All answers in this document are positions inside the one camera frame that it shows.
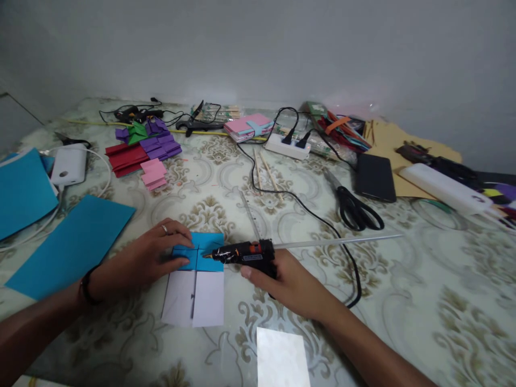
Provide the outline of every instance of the yellow cable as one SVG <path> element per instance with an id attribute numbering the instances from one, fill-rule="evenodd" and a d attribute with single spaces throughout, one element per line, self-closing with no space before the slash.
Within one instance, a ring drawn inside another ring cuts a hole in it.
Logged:
<path id="1" fill-rule="evenodd" d="M 89 121 L 77 121 L 77 120 L 66 120 L 66 121 L 69 122 L 69 123 L 72 123 L 72 124 L 132 126 L 131 124 L 124 124 L 124 123 L 94 123 L 94 122 L 89 122 Z M 172 129 L 169 129 L 169 131 L 172 132 L 172 133 L 186 133 L 186 131 L 179 131 L 179 130 L 172 130 Z M 223 132 L 199 132 L 199 131 L 193 131 L 192 133 L 193 134 L 212 134 L 212 135 L 229 136 L 229 134 L 223 133 Z M 265 141 L 266 138 L 265 137 L 253 137 L 253 140 Z"/>

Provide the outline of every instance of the smartphone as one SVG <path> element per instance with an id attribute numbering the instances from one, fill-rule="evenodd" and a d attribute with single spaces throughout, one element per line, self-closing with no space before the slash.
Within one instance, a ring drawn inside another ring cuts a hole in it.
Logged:
<path id="1" fill-rule="evenodd" d="M 391 161 L 385 157 L 361 154 L 358 159 L 355 192 L 386 203 L 396 201 Z"/>

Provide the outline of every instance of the wristband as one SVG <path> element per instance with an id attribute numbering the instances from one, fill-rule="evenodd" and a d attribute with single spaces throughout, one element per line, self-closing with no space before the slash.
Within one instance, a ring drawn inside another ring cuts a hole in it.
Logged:
<path id="1" fill-rule="evenodd" d="M 84 275 L 84 277 L 82 277 L 82 280 L 81 280 L 80 288 L 82 289 L 82 295 L 84 296 L 84 299 L 86 300 L 86 302 L 90 305 L 98 305 L 98 304 L 102 303 L 102 301 L 95 300 L 91 296 L 91 294 L 88 290 L 88 285 L 90 284 L 90 275 L 99 266 L 100 266 L 100 264 L 93 266 L 90 270 L 88 270 L 88 272 Z"/>

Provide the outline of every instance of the patterned tablecloth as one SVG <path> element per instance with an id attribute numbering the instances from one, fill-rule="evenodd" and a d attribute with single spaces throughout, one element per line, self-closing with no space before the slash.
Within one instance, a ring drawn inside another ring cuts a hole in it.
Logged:
<path id="1" fill-rule="evenodd" d="M 86 99 L 63 118 L 98 121 L 98 109 L 128 102 Z M 177 111 L 178 106 L 167 105 Z M 275 111 L 262 111 L 273 118 Z M 54 131 L 87 139 L 104 153 L 119 142 L 114 127 L 48 124 L 23 140 L 39 150 L 59 144 Z M 226 243 L 255 239 L 242 194 L 260 230 L 275 242 L 333 238 L 330 230 L 291 197 L 259 196 L 250 187 L 250 161 L 227 137 L 183 134 L 174 137 L 183 152 L 164 162 L 168 184 L 148 192 L 141 171 L 113 178 L 107 198 L 137 211 L 109 257 L 165 217 L 193 231 L 222 232 Z M 281 189 L 300 196 L 343 237 L 329 169 L 350 186 L 347 166 L 310 155 L 303 162 L 263 151 Z M 272 188 L 264 172 L 262 181 Z M 107 181 L 106 168 L 88 157 L 84 183 L 69 187 L 55 227 L 85 194 L 95 195 Z M 353 312 L 389 346 L 443 386 L 515 386 L 516 243 L 513 236 L 475 217 L 446 213 L 418 199 L 394 204 L 365 200 L 385 220 L 387 232 L 403 238 L 349 245 L 363 286 Z M 374 235 L 374 231 L 360 233 Z M 42 240 L 0 253 L 0 284 L 27 260 Z M 292 253 L 342 301 L 354 294 L 348 257 L 339 246 L 295 249 Z M 174 328 L 161 322 L 167 285 L 164 277 L 119 302 L 98 308 L 61 334 L 27 374 L 70 385 L 91 386 L 253 386 L 257 385 L 256 328 L 301 335 L 312 386 L 359 383 L 356 373 L 320 325 L 295 315 L 225 268 L 225 324 Z M 31 304 L 27 297 L 0 288 L 0 319 Z"/>

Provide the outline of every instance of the purple paper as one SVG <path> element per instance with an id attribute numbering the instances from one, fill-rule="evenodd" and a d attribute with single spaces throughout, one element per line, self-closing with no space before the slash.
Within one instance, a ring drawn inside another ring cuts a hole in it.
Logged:
<path id="1" fill-rule="evenodd" d="M 516 200 L 516 187 L 509 184 L 497 184 L 494 189 L 510 200 Z"/>
<path id="2" fill-rule="evenodd" d="M 149 145 L 154 145 L 154 144 L 157 144 L 157 138 L 154 138 L 154 137 L 140 141 L 140 145 L 143 148 L 148 147 Z"/>
<path id="3" fill-rule="evenodd" d="M 147 153 L 147 156 L 149 156 L 149 159 L 160 159 L 161 160 L 161 157 L 163 157 L 164 155 L 166 155 L 166 151 L 163 149 L 163 148 L 159 148 L 159 149 L 156 149 L 156 150 L 152 150 L 150 152 L 146 152 Z"/>
<path id="4" fill-rule="evenodd" d="M 176 154 L 181 153 L 182 151 L 183 151 L 183 150 L 182 150 L 182 149 L 181 149 L 181 147 L 179 146 L 179 147 L 177 147 L 176 149 L 172 150 L 171 152 L 167 152 L 167 154 L 166 154 L 166 155 L 161 156 L 159 159 L 160 159 L 160 161 L 166 160 L 166 159 L 168 159 L 168 158 L 170 158 L 170 157 L 172 157 L 172 156 L 175 156 Z"/>
<path id="5" fill-rule="evenodd" d="M 150 145 L 147 145 L 145 147 L 142 147 L 145 152 L 151 152 L 151 151 L 155 151 L 156 149 L 160 149 L 161 148 L 161 145 L 160 144 L 150 144 Z"/>
<path id="6" fill-rule="evenodd" d="M 160 132 L 167 132 L 170 134 L 167 128 L 167 124 L 165 124 L 162 120 L 159 118 L 155 118 L 156 126 L 160 129 Z"/>
<path id="7" fill-rule="evenodd" d="M 122 137 L 122 138 L 129 137 L 129 130 L 127 128 L 124 128 L 124 129 L 116 128 L 114 132 L 115 132 L 115 135 L 117 138 L 118 137 Z"/>
<path id="8" fill-rule="evenodd" d="M 154 122 L 152 122 L 151 119 L 147 117 L 147 124 L 145 125 L 145 129 L 147 130 L 148 135 L 166 132 L 170 133 L 168 131 L 167 125 L 159 118 L 154 118 Z"/>
<path id="9" fill-rule="evenodd" d="M 178 143 L 176 143 L 175 141 L 173 142 L 165 142 L 164 144 L 161 144 L 161 146 L 163 147 L 163 149 L 168 153 L 168 152 L 171 152 L 173 151 L 174 149 L 176 148 L 179 148 L 181 147 L 181 145 L 179 145 Z"/>
<path id="10" fill-rule="evenodd" d="M 170 135 L 170 136 L 158 137 L 157 141 L 158 141 L 160 144 L 166 144 L 166 143 L 168 143 L 168 142 L 175 142 L 175 141 L 174 141 L 174 137 L 172 137 L 171 135 Z"/>

